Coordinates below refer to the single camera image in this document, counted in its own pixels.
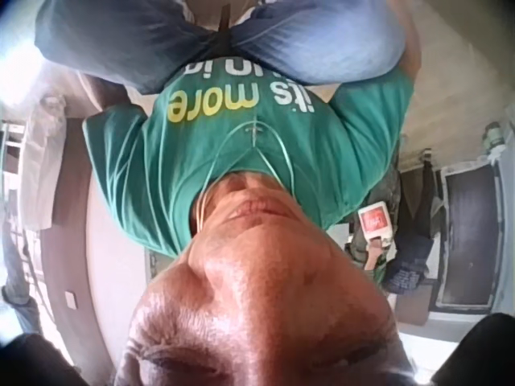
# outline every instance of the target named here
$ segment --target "green t-shirt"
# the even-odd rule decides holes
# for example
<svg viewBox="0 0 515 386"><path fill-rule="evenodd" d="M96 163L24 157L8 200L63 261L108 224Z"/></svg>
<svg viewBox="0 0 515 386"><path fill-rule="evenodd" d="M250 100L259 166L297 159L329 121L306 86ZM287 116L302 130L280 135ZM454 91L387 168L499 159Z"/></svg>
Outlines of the green t-shirt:
<svg viewBox="0 0 515 386"><path fill-rule="evenodd" d="M315 224L337 223L385 173L412 93L395 69L342 85L326 104L285 76L221 58L189 64L149 117L117 105L86 120L84 135L122 229L176 256L206 179L232 171L275 175Z"/></svg>

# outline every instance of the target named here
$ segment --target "neck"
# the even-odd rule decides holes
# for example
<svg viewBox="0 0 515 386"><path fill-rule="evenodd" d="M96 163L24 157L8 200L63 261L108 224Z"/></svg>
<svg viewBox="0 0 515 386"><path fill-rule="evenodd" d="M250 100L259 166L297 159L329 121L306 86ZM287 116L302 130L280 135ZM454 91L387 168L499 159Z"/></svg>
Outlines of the neck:
<svg viewBox="0 0 515 386"><path fill-rule="evenodd" d="M213 183L206 192L199 195L192 206L190 229L194 236L199 231L199 221L205 222L216 209L217 204L229 193L256 187L282 190L281 184L273 177L263 173L244 171L229 173L220 181Z"/></svg>

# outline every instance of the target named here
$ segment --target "lips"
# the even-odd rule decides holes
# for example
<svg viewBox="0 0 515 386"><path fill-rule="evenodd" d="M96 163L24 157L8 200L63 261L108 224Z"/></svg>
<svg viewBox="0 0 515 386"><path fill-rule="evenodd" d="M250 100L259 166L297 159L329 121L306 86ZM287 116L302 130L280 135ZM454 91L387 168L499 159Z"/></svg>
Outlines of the lips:
<svg viewBox="0 0 515 386"><path fill-rule="evenodd" d="M284 203L278 199L260 198L248 199L237 206L230 214L228 220L240 217L252 216L257 214L268 214L274 216L287 217L296 220L295 214Z"/></svg>

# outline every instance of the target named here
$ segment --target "blue jeans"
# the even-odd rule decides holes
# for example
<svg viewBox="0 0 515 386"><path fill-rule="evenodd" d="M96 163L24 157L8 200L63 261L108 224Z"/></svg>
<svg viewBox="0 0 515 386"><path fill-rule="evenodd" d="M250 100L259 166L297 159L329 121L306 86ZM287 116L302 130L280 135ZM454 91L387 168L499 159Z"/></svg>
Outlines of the blue jeans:
<svg viewBox="0 0 515 386"><path fill-rule="evenodd" d="M172 0L46 0L35 44L50 61L150 94L212 59L219 37ZM385 0L282 0L233 27L230 47L301 84L346 83L387 73L405 36Z"/></svg>

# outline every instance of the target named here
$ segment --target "mouth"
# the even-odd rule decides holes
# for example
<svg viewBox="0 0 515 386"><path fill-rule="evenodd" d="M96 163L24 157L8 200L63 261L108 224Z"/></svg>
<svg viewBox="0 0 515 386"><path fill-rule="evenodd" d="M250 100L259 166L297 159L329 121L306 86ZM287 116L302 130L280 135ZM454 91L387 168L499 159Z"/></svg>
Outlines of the mouth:
<svg viewBox="0 0 515 386"><path fill-rule="evenodd" d="M289 209L289 207L280 200L270 197L246 200L237 206L237 208L229 215L227 220L234 220L258 214L281 216L297 220L297 216L291 209Z"/></svg>

